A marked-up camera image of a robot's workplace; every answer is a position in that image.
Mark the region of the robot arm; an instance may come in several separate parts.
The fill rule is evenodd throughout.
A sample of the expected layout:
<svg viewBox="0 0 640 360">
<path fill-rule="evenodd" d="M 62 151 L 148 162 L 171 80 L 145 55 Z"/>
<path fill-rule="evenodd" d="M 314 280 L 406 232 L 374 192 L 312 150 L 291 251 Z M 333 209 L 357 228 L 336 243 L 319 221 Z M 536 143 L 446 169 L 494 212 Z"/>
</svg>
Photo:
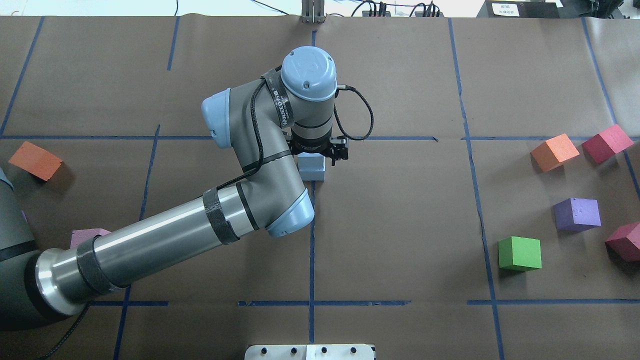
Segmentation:
<svg viewBox="0 0 640 360">
<path fill-rule="evenodd" d="M 76 248 L 40 251 L 1 175 L 1 330 L 64 321 L 89 301 L 201 253 L 265 229 L 282 237 L 314 219 L 294 155 L 336 155 L 332 139 L 338 72 L 320 47 L 290 51 L 260 79 L 201 104 L 219 148 L 232 148 L 243 174 L 228 184 Z"/>
</svg>

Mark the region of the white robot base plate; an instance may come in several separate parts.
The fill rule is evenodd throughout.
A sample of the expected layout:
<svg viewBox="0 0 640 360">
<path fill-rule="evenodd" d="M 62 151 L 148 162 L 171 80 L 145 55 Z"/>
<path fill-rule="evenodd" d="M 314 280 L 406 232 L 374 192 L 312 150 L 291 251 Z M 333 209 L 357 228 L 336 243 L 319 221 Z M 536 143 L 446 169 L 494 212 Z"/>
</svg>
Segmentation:
<svg viewBox="0 0 640 360">
<path fill-rule="evenodd" d="M 254 344 L 245 360 L 375 360 L 375 347 L 364 343 Z"/>
</svg>

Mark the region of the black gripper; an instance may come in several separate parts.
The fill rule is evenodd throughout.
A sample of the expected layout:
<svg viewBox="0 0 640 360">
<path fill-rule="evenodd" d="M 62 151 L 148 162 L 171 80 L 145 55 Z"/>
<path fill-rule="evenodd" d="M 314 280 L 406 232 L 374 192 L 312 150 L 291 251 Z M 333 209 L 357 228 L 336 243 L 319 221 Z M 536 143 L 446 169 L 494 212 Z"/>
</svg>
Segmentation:
<svg viewBox="0 0 640 360">
<path fill-rule="evenodd" d="M 301 134 L 291 130 L 291 138 L 289 142 L 289 150 L 292 155 L 307 154 L 325 154 L 330 148 L 330 139 L 332 131 L 320 135 L 311 135 L 311 137 L 303 137 Z"/>
</svg>

